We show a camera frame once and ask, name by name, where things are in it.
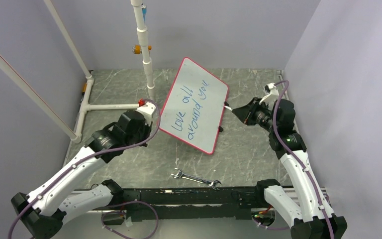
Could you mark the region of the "pink-framed whiteboard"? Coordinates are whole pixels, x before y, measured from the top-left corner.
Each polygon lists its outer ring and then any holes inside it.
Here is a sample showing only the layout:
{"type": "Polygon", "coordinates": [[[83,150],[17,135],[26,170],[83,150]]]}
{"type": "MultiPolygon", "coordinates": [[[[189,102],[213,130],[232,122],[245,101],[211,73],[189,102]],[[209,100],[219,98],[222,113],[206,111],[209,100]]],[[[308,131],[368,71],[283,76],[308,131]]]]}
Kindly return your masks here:
{"type": "Polygon", "coordinates": [[[225,82],[185,57],[164,103],[159,129],[213,154],[228,92],[225,82]]]}

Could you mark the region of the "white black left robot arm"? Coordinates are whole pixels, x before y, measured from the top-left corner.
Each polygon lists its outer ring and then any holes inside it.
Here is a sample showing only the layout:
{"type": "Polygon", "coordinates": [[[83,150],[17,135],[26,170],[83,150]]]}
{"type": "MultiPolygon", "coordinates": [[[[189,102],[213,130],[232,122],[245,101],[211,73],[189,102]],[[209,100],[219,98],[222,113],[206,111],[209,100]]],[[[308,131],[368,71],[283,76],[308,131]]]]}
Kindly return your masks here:
{"type": "Polygon", "coordinates": [[[63,225],[96,208],[119,208],[124,190],[113,180],[72,196],[71,193],[92,173],[120,156],[125,150],[146,146],[155,136],[151,131],[154,105],[141,106],[121,114],[118,121],[94,132],[75,157],[47,182],[28,194],[17,193],[11,203],[17,214],[8,232],[12,237],[21,221],[35,239],[50,239],[63,225]]]}

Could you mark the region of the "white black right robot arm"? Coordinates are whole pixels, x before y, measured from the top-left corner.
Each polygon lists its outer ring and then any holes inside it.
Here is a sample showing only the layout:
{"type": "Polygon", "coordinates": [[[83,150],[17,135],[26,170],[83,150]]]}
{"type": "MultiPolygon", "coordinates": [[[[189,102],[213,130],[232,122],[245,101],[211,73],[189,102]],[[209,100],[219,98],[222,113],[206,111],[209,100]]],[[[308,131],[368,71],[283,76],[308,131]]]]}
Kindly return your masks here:
{"type": "Polygon", "coordinates": [[[294,104],[275,101],[272,108],[253,98],[232,113],[245,125],[259,125],[269,132],[269,144],[287,171],[298,201],[288,196],[277,180],[258,181],[254,200],[257,205],[272,206],[285,220],[293,239],[340,239],[348,225],[321,191],[310,166],[307,147],[294,129],[294,104]]]}

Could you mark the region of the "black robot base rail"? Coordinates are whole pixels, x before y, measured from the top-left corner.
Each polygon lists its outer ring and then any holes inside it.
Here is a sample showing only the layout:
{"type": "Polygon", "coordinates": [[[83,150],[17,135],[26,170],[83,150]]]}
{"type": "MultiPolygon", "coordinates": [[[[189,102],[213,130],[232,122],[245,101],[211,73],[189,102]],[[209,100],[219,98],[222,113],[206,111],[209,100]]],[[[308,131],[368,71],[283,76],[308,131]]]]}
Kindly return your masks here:
{"type": "Polygon", "coordinates": [[[275,211],[255,186],[194,188],[125,188],[123,196],[100,210],[122,210],[134,222],[154,219],[234,218],[250,220],[275,211]]]}

